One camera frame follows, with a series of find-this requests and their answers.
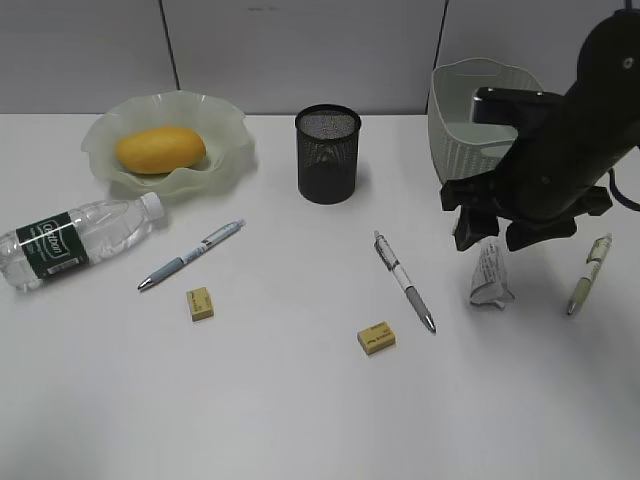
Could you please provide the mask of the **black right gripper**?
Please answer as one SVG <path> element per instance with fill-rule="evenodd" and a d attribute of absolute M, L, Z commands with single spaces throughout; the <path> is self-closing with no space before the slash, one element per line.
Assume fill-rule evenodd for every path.
<path fill-rule="evenodd" d="M 636 94 L 569 93 L 536 127 L 517 138 L 491 171 L 444 183 L 442 208 L 461 206 L 456 249 L 499 235 L 498 216 L 513 219 L 506 245 L 515 252 L 576 233 L 568 212 L 639 143 Z"/>

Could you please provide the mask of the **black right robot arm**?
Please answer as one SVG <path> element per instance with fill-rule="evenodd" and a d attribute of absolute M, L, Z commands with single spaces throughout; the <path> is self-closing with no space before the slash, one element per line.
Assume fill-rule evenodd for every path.
<path fill-rule="evenodd" d="M 463 98 L 472 125 L 512 127 L 497 165 L 444 181 L 445 211 L 458 210 L 458 250 L 499 233 L 517 251 L 577 231 L 576 217 L 600 216 L 616 193 L 598 181 L 639 144 L 639 12 L 616 11 L 587 36 L 576 80 L 563 94 L 479 86 Z"/>

